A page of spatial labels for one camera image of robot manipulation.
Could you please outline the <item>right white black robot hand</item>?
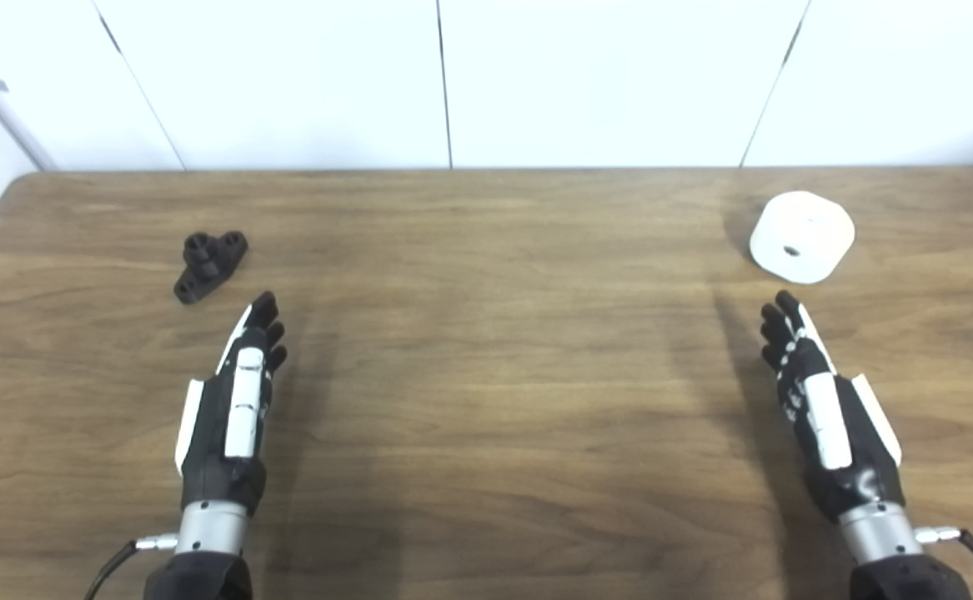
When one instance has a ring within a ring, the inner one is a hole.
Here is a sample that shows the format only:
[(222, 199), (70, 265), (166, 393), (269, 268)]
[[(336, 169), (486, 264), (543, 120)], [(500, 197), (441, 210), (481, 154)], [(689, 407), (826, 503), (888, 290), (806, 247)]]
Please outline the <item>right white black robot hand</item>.
[(905, 506), (900, 444), (864, 376), (830, 360), (805, 305), (790, 290), (761, 308), (761, 357), (802, 452), (811, 501), (831, 522), (865, 505)]

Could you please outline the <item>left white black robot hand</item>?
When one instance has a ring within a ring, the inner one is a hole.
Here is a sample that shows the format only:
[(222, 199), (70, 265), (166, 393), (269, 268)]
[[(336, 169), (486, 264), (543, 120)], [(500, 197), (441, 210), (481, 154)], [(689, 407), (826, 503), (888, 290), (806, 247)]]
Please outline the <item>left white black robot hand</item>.
[(288, 356), (284, 332), (275, 293), (265, 290), (232, 327), (213, 375), (190, 380), (174, 452), (181, 509), (230, 502), (257, 512), (268, 486), (261, 452), (273, 376)]

